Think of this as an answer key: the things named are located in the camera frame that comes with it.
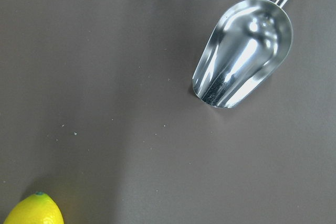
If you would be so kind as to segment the steel ice scoop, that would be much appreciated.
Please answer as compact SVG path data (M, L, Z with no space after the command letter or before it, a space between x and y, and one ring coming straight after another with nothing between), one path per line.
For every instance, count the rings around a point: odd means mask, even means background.
M217 22L192 76L195 95L234 108L282 64L293 42L288 0L242 0Z

